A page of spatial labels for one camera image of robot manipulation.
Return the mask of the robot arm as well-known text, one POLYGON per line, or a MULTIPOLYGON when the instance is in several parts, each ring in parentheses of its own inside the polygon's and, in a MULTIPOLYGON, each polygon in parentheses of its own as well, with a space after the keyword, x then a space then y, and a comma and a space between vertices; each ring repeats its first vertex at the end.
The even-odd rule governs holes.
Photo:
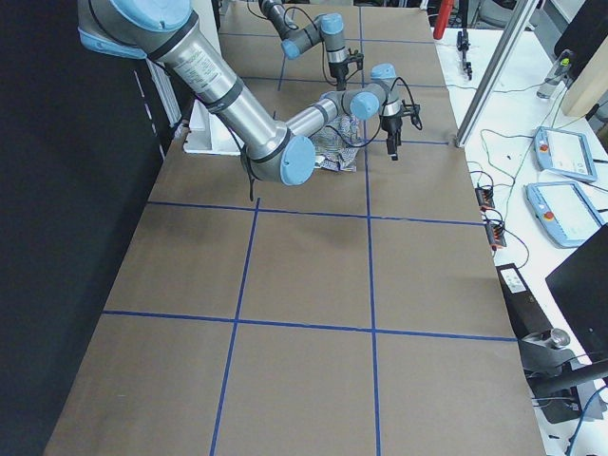
POLYGON ((299 58, 317 45, 324 47, 330 76, 334 79, 331 86, 338 91, 347 87, 350 65, 356 65, 356 71, 363 70, 364 55, 347 48, 343 18, 339 13, 319 14, 314 19, 308 16, 309 24, 301 28, 288 16, 288 10, 281 1, 258 1, 258 6, 280 37, 281 48, 288 60, 299 58))
POLYGON ((347 89, 350 63, 360 64, 358 52, 348 52, 343 20, 338 13, 320 14, 305 27, 287 16, 279 1, 261 1, 259 8, 281 39, 285 56, 295 59, 323 44, 337 89, 293 116, 275 120, 250 89, 225 62, 200 31, 200 20, 189 1, 81 1, 79 34, 89 50, 128 59, 148 59, 172 69, 199 98, 242 140, 240 161, 250 181, 276 181, 293 186, 313 173, 313 134, 342 115, 359 120, 378 116, 387 132, 389 156, 398 158, 402 120, 410 118, 421 128, 420 106, 404 101, 391 64, 371 70, 371 81, 359 89, 347 89))

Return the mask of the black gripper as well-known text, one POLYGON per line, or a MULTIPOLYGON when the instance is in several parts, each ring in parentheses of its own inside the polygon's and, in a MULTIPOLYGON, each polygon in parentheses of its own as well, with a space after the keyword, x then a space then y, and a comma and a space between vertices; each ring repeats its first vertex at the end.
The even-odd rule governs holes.
POLYGON ((355 65, 356 71, 361 71, 364 66, 364 54, 358 49, 342 47, 339 50, 328 50, 327 57, 330 75, 335 79, 337 91, 346 89, 350 65, 355 65))
POLYGON ((409 118, 417 130, 423 129, 420 117, 421 106, 417 103, 407 104, 405 101, 395 101, 380 111, 380 127, 387 133, 387 152, 392 161, 398 161, 398 148, 401 145, 403 119, 409 118))

